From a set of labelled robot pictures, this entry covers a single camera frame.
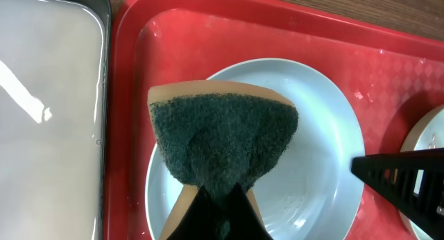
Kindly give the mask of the light blue plate front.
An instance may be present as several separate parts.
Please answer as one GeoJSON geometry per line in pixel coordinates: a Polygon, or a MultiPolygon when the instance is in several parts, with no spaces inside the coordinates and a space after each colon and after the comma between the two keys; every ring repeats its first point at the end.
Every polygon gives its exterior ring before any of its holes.
{"type": "Polygon", "coordinates": [[[168,88],[174,95],[200,94],[218,80],[269,88],[293,102],[299,114],[288,149],[253,188],[268,234],[273,239],[344,239],[364,188],[351,173],[351,162],[365,153],[347,98],[322,73],[279,58],[240,62],[207,80],[168,88]]]}

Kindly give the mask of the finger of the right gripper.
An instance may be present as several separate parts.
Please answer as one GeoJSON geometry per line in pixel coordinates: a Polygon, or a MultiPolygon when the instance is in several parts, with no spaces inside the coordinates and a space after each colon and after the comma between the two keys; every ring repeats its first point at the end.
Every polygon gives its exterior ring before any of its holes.
{"type": "Polygon", "coordinates": [[[355,157],[351,172],[431,238],[443,238],[442,148],[355,157]]]}

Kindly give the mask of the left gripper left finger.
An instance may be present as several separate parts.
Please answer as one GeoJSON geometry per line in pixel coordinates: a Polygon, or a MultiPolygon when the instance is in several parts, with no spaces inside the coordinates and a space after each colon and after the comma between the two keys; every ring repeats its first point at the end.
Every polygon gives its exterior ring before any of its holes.
{"type": "Polygon", "coordinates": [[[166,220],[167,240],[214,240],[217,210],[206,189],[184,185],[166,220]]]}

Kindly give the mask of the green yellow sponge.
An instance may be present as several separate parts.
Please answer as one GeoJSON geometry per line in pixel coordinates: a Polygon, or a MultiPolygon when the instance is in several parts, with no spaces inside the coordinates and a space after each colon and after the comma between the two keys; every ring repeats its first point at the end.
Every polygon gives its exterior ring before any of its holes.
{"type": "Polygon", "coordinates": [[[264,226],[254,184],[279,161],[298,127],[295,105],[265,87],[218,80],[200,94],[148,91],[157,147],[182,187],[204,187],[217,210],[215,232],[227,239],[228,196],[239,183],[264,226]]]}

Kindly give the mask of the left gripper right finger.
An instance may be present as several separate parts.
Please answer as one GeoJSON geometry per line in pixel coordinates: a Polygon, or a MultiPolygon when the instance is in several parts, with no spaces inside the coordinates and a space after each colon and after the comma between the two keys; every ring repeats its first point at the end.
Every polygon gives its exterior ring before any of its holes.
{"type": "Polygon", "coordinates": [[[246,193],[237,183],[228,196],[227,214],[230,223],[229,240],[273,240],[250,204],[246,193]]]}

